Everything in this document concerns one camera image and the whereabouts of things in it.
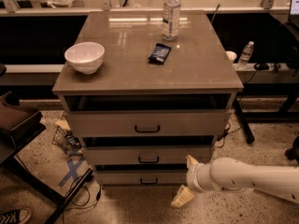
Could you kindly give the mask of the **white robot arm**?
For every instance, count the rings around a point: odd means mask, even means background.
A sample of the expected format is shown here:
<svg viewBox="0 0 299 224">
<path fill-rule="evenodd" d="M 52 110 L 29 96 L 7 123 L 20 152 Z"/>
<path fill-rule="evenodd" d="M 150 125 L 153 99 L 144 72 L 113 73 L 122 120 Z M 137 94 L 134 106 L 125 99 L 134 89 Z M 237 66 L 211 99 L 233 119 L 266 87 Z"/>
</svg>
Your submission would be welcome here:
<svg viewBox="0 0 299 224">
<path fill-rule="evenodd" d="M 293 203 L 299 203 L 298 166 L 251 165 L 222 157 L 203 164 L 188 155 L 186 185 L 181 185 L 171 202 L 180 208 L 196 193 L 251 193 L 258 190 Z"/>
</svg>

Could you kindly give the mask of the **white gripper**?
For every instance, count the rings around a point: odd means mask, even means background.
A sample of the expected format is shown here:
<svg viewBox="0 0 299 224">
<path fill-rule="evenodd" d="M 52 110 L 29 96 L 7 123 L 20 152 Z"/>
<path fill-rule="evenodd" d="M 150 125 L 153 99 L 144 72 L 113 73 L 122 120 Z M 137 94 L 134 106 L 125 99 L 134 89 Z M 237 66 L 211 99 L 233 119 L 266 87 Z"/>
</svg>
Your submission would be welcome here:
<svg viewBox="0 0 299 224">
<path fill-rule="evenodd" d="M 186 165 L 188 168 L 186 174 L 187 186 L 181 185 L 176 196 L 171 202 L 171 206 L 180 208 L 184 204 L 191 201 L 194 192 L 214 191 L 212 178 L 210 175 L 210 165 L 199 163 L 196 158 L 191 155 L 186 156 Z"/>
</svg>

